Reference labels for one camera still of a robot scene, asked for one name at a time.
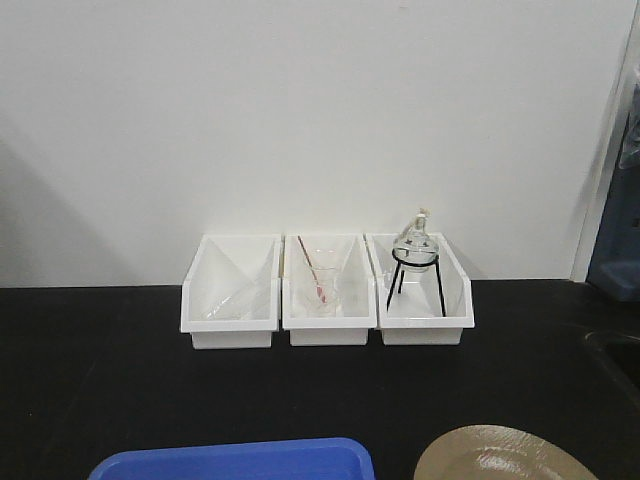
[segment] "black metal stand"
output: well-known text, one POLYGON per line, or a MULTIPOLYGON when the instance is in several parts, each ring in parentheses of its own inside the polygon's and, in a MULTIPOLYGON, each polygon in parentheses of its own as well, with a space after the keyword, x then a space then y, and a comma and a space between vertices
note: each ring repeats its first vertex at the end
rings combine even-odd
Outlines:
MULTIPOLYGON (((389 296, 387 297, 387 310, 389 310, 389 305, 391 304, 391 298, 393 297, 393 292, 396 289, 396 280, 398 279, 398 273, 400 273, 400 267, 402 265, 406 265, 408 267, 418 267, 418 268, 429 267, 431 265, 435 265, 436 266, 436 277, 438 277, 438 294, 440 295, 440 309, 442 310, 442 316, 446 317, 447 316, 447 312, 446 312, 445 307, 444 307, 444 294, 442 293, 442 278, 440 278, 440 256, 436 255, 436 258, 434 258, 429 263, 411 263, 411 262, 407 262, 405 260, 401 260, 400 258, 398 258, 396 256, 396 252, 392 252, 391 255, 396 260, 396 262, 398 262, 398 264, 396 265, 395 272, 393 272, 393 280, 391 281, 391 289, 389 290, 389 296)), ((402 270, 402 273, 400 275, 400 285, 398 285, 398 295, 400 295, 402 293, 402 282, 404 282, 404 270, 402 270)))

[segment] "blue plastic tray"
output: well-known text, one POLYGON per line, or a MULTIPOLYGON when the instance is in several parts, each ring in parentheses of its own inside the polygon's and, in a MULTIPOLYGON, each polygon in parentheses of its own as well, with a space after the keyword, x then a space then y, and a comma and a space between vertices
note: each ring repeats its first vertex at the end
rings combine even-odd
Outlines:
POLYGON ((375 480, 369 452, 348 438, 123 452, 89 480, 375 480))

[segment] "glassware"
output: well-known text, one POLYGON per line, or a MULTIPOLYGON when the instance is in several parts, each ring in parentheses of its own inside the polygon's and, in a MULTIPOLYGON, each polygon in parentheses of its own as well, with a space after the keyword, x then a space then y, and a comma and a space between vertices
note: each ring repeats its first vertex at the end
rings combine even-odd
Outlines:
POLYGON ((425 231, 428 214, 426 209, 421 209, 393 242, 393 253, 408 272, 426 272, 429 267, 420 265, 429 264, 438 256, 438 244, 425 231))
POLYGON ((331 317, 336 315, 339 297, 337 289, 339 270, 336 268, 309 267, 301 282, 305 308, 309 316, 331 317))

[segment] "tan plate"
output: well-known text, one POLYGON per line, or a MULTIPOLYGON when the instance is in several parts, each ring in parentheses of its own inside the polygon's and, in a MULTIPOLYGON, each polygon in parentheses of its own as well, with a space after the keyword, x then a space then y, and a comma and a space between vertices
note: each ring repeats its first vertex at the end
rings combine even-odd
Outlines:
POLYGON ((471 425, 437 438, 413 480, 598 480, 561 448, 530 433, 471 425))

